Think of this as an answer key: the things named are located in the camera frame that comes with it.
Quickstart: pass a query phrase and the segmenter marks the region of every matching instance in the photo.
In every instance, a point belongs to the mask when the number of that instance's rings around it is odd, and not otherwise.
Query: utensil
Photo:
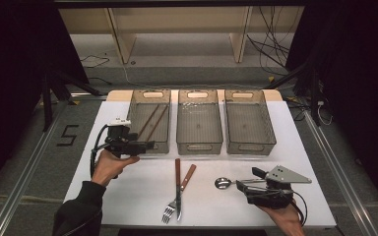
[[[182,199],[180,196],[180,158],[174,160],[176,169],[176,206],[177,206],[177,221],[180,219],[182,213]]]
[[[193,172],[195,172],[196,165],[192,164],[183,179],[182,185],[180,186],[180,191],[183,193],[183,191],[186,189],[187,184],[189,183],[190,178],[192,177]],[[174,211],[176,210],[177,205],[176,205],[176,199],[174,199],[168,206],[165,208],[163,217],[161,221],[163,223],[168,223],[168,221],[171,219],[171,216],[173,215]]]
[[[264,180],[264,179],[250,179],[250,180],[240,180],[240,182],[242,182],[242,183],[260,183],[260,182],[266,182],[266,180]],[[231,184],[235,184],[235,182],[231,181],[230,179],[225,178],[225,177],[220,177],[215,181],[215,186],[217,187],[217,189],[221,189],[221,190],[227,189],[229,186],[231,186]]]
[[[153,118],[155,115],[156,111],[158,110],[159,104],[156,106],[155,110],[152,112],[152,114],[149,116],[149,119],[146,121],[144,124],[143,128],[141,128],[140,132],[138,133],[138,138],[140,138],[141,134],[143,134],[143,131],[146,129],[147,125],[149,124],[150,120]]]
[[[166,105],[165,108],[163,109],[163,111],[161,112],[160,118],[158,118],[155,126],[153,127],[153,129],[150,132],[149,136],[146,138],[146,142],[149,141],[149,139],[152,137],[152,134],[155,132],[155,129],[158,127],[158,123],[160,122],[161,118],[163,117],[165,110],[167,110],[167,107],[168,107],[168,105]]]

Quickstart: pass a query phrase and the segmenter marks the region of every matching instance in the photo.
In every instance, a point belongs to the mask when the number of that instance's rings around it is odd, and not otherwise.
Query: wooden handle
[[[176,169],[176,186],[180,186],[180,158],[174,160],[174,167]]]
[[[195,172],[196,165],[192,164],[186,174],[185,178],[183,179],[182,185],[180,186],[180,191],[183,192],[185,190],[186,185],[189,183],[190,177],[192,177],[193,172]]]

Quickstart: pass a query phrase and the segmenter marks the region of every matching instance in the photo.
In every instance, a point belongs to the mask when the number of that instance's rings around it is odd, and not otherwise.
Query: black sleeve
[[[99,235],[105,190],[99,184],[84,181],[79,196],[67,201],[57,210],[53,235]]]

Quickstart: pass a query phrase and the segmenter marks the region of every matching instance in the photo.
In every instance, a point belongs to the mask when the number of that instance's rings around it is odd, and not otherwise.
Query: gray floor
[[[134,61],[135,63],[134,65],[128,64],[125,68],[119,66],[116,61],[117,58],[112,50],[109,37],[93,37],[92,45],[95,45],[94,47],[86,46],[90,42],[89,38],[73,37],[81,57],[99,54],[99,56],[107,56],[110,59],[103,66],[86,69],[90,78],[101,78],[112,82],[112,85],[108,85],[101,80],[91,79],[91,85],[101,91],[147,87],[179,89],[184,86],[201,89],[205,85],[214,86],[215,89],[234,89],[246,86],[261,88],[269,83],[269,76],[272,75],[260,67],[258,63],[260,57],[251,44],[246,46],[243,63],[235,64],[227,36],[221,34],[190,34],[183,37],[182,35],[180,37],[179,35],[141,35],[130,59],[130,62]],[[262,59],[262,65],[266,65],[266,59]],[[276,72],[284,72],[283,69],[274,67],[275,65],[270,63],[268,65],[272,66],[271,69]],[[293,85],[294,81],[280,87],[281,94],[292,96],[291,87]],[[70,90],[80,91],[73,87],[70,87]],[[54,133],[50,137],[49,145],[45,149],[4,235],[51,234],[53,214],[62,204],[102,102],[101,99],[94,97],[91,99],[74,98],[73,100],[80,102],[77,105],[67,105],[61,112]],[[61,106],[55,104],[54,107],[60,108]],[[292,117],[296,117],[299,112],[301,110],[292,108]],[[323,111],[323,115],[328,117],[330,114],[325,112]],[[338,225],[345,235],[363,235],[352,213],[352,207],[347,204],[308,122],[302,120],[296,121],[295,124]],[[69,134],[75,134],[77,138],[72,146],[59,147],[57,144],[70,142],[70,139],[61,137],[67,125],[78,125],[77,128],[69,129],[69,132],[72,132]],[[19,145],[14,150],[14,157],[7,161],[0,172],[0,209],[6,203],[7,197],[22,175],[24,167],[30,161],[34,148],[43,134],[42,127],[43,108],[38,104],[31,116],[29,126],[25,129]],[[369,212],[378,231],[378,192],[363,167],[355,161],[356,156],[335,120],[329,126],[322,125],[321,129],[341,166],[346,170],[346,177]],[[117,232],[116,228],[102,227],[100,235],[116,235]],[[267,229],[267,232],[269,235],[282,235],[277,228]],[[307,235],[341,235],[338,229],[305,228],[305,232]]]

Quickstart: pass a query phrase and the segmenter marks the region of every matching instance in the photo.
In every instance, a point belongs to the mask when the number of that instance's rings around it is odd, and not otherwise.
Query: metal frame
[[[355,221],[360,227],[361,233],[365,236],[378,235],[378,231],[369,212],[362,203],[361,199],[358,197],[351,182],[348,180],[346,172],[343,170],[342,165],[336,157],[336,154],[331,149],[330,143],[328,142],[327,138],[325,138],[321,127],[317,127],[315,123],[312,122],[309,112],[304,111],[304,114],[306,117],[306,123],[308,124],[319,148],[324,154],[325,160],[327,161],[331,172],[333,172],[334,178],[336,179],[336,182],[346,199],[349,209],[354,215]]]
[[[45,149],[48,146],[48,143],[54,133],[55,127],[58,124],[58,120],[64,109],[66,108],[67,103],[67,101],[60,101],[57,105],[54,122],[52,122],[48,130],[41,135],[41,138],[39,139],[38,144],[35,146],[35,150],[33,151],[29,162],[24,168],[23,173],[18,179],[17,184],[15,185],[11,194],[8,196],[6,203],[2,206],[0,210],[0,235],[3,235],[5,233],[5,230],[15,213],[15,210],[18,207],[21,197],[26,191],[31,178],[41,161]]]
[[[22,5],[52,5],[69,8],[150,8],[150,7],[242,7],[308,6],[333,4],[328,0],[21,0]]]

